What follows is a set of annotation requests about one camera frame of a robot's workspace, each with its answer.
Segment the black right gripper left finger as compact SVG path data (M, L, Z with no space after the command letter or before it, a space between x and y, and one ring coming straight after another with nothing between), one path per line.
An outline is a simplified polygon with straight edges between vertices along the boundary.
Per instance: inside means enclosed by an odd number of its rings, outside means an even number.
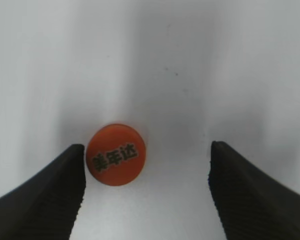
M0 197L0 240L68 240L81 207L85 147L73 144Z

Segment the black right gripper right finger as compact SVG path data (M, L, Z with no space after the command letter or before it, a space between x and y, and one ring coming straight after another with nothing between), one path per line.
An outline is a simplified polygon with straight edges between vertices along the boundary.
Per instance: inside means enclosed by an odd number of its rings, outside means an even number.
M228 240L300 240L300 194L224 141L211 143L208 185Z

